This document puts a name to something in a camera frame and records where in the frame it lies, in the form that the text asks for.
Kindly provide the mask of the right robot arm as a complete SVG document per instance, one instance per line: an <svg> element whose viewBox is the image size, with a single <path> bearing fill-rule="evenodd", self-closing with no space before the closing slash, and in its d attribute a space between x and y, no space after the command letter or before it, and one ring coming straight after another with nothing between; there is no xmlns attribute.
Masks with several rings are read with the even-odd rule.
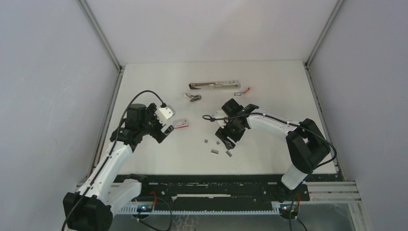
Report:
<svg viewBox="0 0 408 231"><path fill-rule="evenodd" d="M230 99L220 111L204 115L203 118L219 124L215 135L227 150L235 148L236 143L250 129L280 137L286 142L292 164L282 176L278 187L278 194L283 200L291 200L296 196L297 187L315 169L324 165L324 158L334 150L313 120L284 120L268 114L255 104L242 106Z"/></svg>

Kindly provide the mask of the red white staple box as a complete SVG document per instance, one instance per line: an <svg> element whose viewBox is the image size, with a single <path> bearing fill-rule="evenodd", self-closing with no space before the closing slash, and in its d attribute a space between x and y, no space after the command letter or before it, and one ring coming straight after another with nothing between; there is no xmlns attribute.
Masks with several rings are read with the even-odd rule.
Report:
<svg viewBox="0 0 408 231"><path fill-rule="evenodd" d="M180 120L174 121L173 126L175 129L186 128L189 126L189 123L187 119L180 119Z"/></svg>

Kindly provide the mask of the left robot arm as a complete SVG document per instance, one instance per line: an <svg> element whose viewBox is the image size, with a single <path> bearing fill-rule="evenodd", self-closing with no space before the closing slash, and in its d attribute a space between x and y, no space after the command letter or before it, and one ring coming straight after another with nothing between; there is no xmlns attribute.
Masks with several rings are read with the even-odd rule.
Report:
<svg viewBox="0 0 408 231"><path fill-rule="evenodd" d="M133 198L143 201L150 196L150 187L140 180L127 179L114 191L111 186L144 136L161 143L174 130L173 126L163 130L174 115L174 109L165 104L157 107L154 103L148 106L136 103L126 108L102 161L76 192L65 195L63 231L107 231L126 203Z"/></svg>

